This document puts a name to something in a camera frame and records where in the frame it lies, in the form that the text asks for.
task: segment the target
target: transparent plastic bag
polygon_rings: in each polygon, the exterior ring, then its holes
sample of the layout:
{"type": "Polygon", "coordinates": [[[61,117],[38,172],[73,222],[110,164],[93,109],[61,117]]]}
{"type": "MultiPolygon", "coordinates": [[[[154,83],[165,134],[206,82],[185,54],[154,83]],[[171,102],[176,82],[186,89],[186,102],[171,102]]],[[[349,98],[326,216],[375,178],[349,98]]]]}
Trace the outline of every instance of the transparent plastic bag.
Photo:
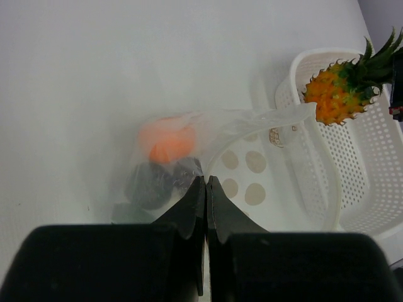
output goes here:
{"type": "Polygon", "coordinates": [[[196,176],[207,181],[217,158],[234,141],[313,116],[315,105],[301,104],[267,112],[194,111],[149,119],[138,131],[124,198],[115,205],[113,222],[155,220],[184,196],[196,176]]]}

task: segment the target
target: orange object in bag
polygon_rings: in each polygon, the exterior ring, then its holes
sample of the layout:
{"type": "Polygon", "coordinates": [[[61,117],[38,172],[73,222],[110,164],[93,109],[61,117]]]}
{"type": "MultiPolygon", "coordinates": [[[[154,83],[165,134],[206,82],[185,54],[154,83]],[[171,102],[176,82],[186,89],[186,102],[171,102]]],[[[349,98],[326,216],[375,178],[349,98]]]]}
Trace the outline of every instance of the orange object in bag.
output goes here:
{"type": "Polygon", "coordinates": [[[194,150],[196,132],[191,125],[182,125],[179,118],[163,118],[144,125],[138,139],[149,160],[167,164],[188,156],[194,150]]]}

